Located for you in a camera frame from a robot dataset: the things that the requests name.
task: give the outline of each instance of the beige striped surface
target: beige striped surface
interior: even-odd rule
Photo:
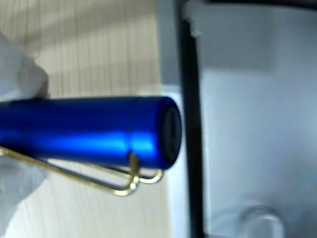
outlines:
[[[0,31],[48,72],[53,98],[159,94],[156,24],[153,0],[0,0]],[[5,237],[169,236],[164,180],[122,198],[50,175],[20,204]]]

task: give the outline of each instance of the white surface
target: white surface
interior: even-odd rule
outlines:
[[[191,16],[199,35],[206,232],[232,237],[241,211],[265,203],[293,235],[315,237],[317,12],[209,4]]]
[[[160,73],[163,95],[170,96],[182,112],[180,72],[175,24],[174,1],[156,0],[158,39],[160,45]],[[167,175],[171,237],[190,237],[190,215],[187,184],[185,127],[179,158]]]

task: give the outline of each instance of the gold pen clip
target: gold pen clip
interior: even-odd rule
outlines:
[[[104,172],[108,172],[114,175],[117,175],[122,178],[127,178],[129,179],[129,182],[124,185],[124,186],[119,186],[111,183],[107,183],[106,181],[101,181],[92,177],[88,177],[67,169],[64,169],[62,167],[53,165],[49,162],[45,162],[42,160],[38,160],[35,158],[32,158],[27,155],[20,154],[16,151],[4,148],[0,146],[0,156],[1,155],[8,155],[14,159],[17,159],[22,162],[26,162],[32,165],[39,166],[43,169],[46,169],[50,172],[60,174],[64,177],[67,177],[69,179],[73,179],[75,181],[79,181],[81,183],[84,183],[86,185],[99,188],[101,190],[104,190],[106,192],[110,192],[114,195],[118,196],[126,196],[129,194],[132,194],[133,192],[136,191],[139,182],[141,183],[147,183],[147,184],[152,184],[156,183],[161,180],[163,176],[163,170],[156,170],[155,174],[153,176],[141,176],[140,175],[140,167],[139,167],[139,162],[138,158],[135,155],[135,153],[131,152],[129,154],[129,169],[128,170],[123,170],[117,167],[112,167],[112,166],[100,166],[100,165],[95,165],[95,164],[85,164],[88,167],[95,168]]]

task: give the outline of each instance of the white plastic box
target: white plastic box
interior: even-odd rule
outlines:
[[[317,234],[317,12],[202,4],[197,37],[205,232],[234,237],[241,214],[276,208],[290,237]]]

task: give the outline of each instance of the gloved hand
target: gloved hand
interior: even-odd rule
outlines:
[[[45,97],[47,92],[48,75],[32,57],[0,33],[0,99]],[[46,173],[36,166],[0,156],[0,237],[5,234],[18,203],[45,177]]]

